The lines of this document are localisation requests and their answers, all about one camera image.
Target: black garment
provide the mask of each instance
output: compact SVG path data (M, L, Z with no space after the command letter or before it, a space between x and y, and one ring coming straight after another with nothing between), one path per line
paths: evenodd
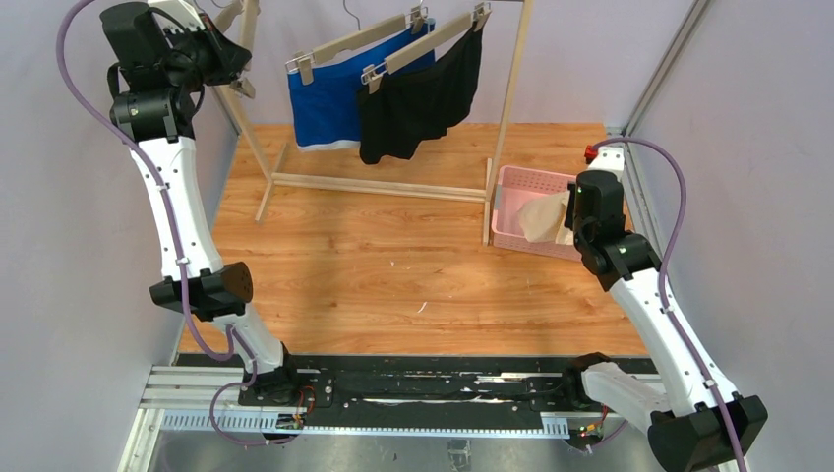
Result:
M377 164L384 155L410 159L424 140L436 140L469 116L481 71L481 29L470 29L432 67L385 75L376 93L358 92L359 155Z

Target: clothes hanger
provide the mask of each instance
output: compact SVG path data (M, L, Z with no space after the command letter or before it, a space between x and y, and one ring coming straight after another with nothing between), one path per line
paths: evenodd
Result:
M214 26L219 31L226 32L232 26L232 23L234 23L235 18L239 17L242 13L243 2L234 0L223 7L223 11L217 14L217 17L214 19Z
M378 66L368 66L362 73L362 84L369 86L369 92L374 93L380 89L380 80L384 74L393 74L403 67L411 64L417 59L423 57L429 52L435 50L437 47L445 42L448 42L469 30L472 23L475 23L474 29L481 30L489 20L492 10L489 2L479 3L473 12L467 12L455 18L442 27L426 34L417 39L411 44L394 52L386 57L385 62Z
M408 27L409 20L412 24L412 34L419 32L427 18L428 9L423 7L421 0L420 5L411 9L409 18L406 18L405 15L395 15L371 27L360 29L345 37L323 44L310 52L297 52L285 64L287 73L292 73L297 70L301 74L301 83L308 86L314 80L314 64L324 64L327 61L331 61L342 51L353 51L405 30ZM415 29L413 26L418 23L419 28Z
M347 9L347 0L341 0L341 8L343 8L344 11L347 12L348 15L350 15L351 17L356 19L356 30L361 31L362 30L362 20L360 20L359 17L357 17L350 10Z

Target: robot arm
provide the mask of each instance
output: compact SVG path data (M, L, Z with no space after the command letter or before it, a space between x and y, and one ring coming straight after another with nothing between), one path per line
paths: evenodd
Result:
M568 376L578 404L599 402L623 415L649 438L667 471L688 472L732 460L713 384L728 406L743 451L761 430L767 412L757 396L742 397L692 330L667 285L669 309L709 369L707 381L667 315L658 293L660 259L648 241L626 231L623 213L625 154L601 147L589 170L571 186L566 226L582 262L597 276L637 328L663 381L665 392L646 386L601 354L579 358Z
M150 288L153 302L183 312L182 283L187 283L190 311L222 331L233 326L254 353L259 371L253 389L268 385L264 395L276 403L295 401L298 380L289 353L251 303L249 269L244 263L223 263L197 183L192 120L199 105L191 94L238 80L252 54L226 39L208 16L183 0L124 3L102 12L101 20L118 58L108 75L114 100L111 121L148 155L169 197L170 207L150 178L151 169L131 152L146 183L159 234L163 280ZM128 90L119 90L117 72ZM177 253L184 257L178 259ZM186 268L186 281L180 266ZM251 376L253 359L242 357Z

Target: red connector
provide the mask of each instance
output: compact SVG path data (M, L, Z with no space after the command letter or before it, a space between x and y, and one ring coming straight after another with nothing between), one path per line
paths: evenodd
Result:
M585 148L586 163L590 164L591 162L593 162L594 159L597 158L597 155L599 155L599 150L595 149L592 145L588 145L588 147Z

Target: metal hanger hook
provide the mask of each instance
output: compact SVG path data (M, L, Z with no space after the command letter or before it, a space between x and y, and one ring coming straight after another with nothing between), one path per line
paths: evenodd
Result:
M344 8L344 11L347 12L348 15L350 15L351 17L356 19L356 29L361 30L362 29L362 21L359 20L359 17L357 17L356 15L351 13L350 10L347 9L347 0L341 0L341 6L342 6L342 8Z

